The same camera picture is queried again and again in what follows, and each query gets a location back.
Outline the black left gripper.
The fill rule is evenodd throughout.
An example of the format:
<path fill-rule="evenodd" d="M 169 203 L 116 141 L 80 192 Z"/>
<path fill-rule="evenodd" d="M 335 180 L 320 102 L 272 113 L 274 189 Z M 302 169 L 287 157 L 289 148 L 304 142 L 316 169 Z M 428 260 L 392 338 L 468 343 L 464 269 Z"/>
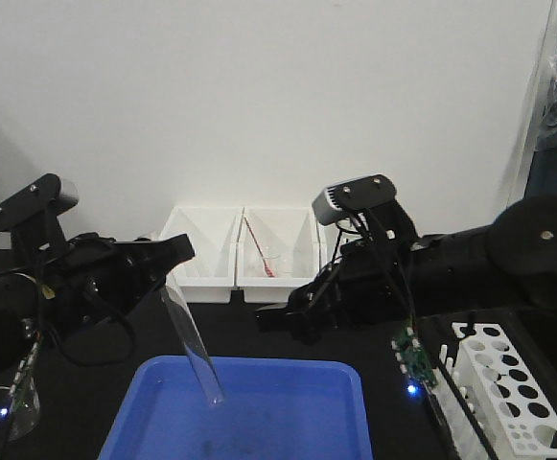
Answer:
<path fill-rule="evenodd" d="M 187 234 L 162 241 L 116 241 L 88 233 L 57 250 L 44 243 L 25 264 L 23 273 L 33 290 L 23 318 L 51 341 L 102 322 L 119 326 L 134 341 L 128 315 L 195 255 Z"/>

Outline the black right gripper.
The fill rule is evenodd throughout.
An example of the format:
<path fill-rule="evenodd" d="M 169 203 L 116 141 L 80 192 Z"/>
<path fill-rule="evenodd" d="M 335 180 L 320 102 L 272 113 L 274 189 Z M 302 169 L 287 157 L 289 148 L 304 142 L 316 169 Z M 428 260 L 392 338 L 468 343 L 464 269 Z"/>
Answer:
<path fill-rule="evenodd" d="M 410 316 L 406 287 L 399 267 L 387 260 L 379 267 L 371 249 L 360 243 L 346 245 L 337 262 L 325 264 L 312 281 L 294 290 L 287 303 L 255 310 L 261 332 L 289 331 L 303 343 L 315 343 L 329 330 L 356 329 Z"/>

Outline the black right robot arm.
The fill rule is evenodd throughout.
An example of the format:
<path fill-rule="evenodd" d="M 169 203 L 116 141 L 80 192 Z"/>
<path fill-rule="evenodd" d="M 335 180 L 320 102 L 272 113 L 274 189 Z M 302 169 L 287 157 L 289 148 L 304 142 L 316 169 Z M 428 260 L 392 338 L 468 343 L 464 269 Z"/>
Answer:
<path fill-rule="evenodd" d="M 497 308 L 557 313 L 557 195 L 522 199 L 492 223 L 420 236 L 390 201 L 357 218 L 358 237 L 283 304 L 258 308 L 262 332 L 315 343 L 330 329 Z"/>

